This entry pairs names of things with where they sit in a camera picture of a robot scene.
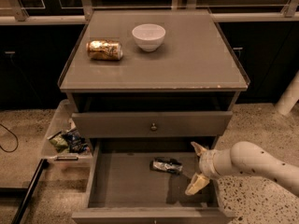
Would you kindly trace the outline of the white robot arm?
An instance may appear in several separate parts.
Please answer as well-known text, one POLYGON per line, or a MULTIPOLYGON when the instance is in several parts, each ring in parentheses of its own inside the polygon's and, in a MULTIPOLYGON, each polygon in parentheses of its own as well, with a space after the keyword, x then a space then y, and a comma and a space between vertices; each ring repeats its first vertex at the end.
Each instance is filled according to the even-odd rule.
POLYGON ((267 178, 299 196, 299 168, 276 159, 251 142, 241 141, 224 150, 208 150, 196 142, 192 142, 192 146, 199 157, 200 174, 193 175, 186 195, 194 195, 210 180, 241 175, 267 178))

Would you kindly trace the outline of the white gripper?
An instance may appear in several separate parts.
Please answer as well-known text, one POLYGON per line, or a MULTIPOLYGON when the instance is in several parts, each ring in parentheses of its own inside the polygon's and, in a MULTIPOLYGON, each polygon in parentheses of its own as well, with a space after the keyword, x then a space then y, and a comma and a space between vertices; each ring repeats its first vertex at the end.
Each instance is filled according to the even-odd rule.
POLYGON ((185 194, 188 196, 194 195, 206 187, 209 184, 209 179, 218 179, 221 177, 215 168, 214 161, 219 151, 215 149, 207 150, 196 142, 191 142, 191 145, 194 148, 195 154, 198 157, 201 156, 199 159, 199 169, 202 173, 195 173, 193 175, 190 184, 185 190, 185 194))

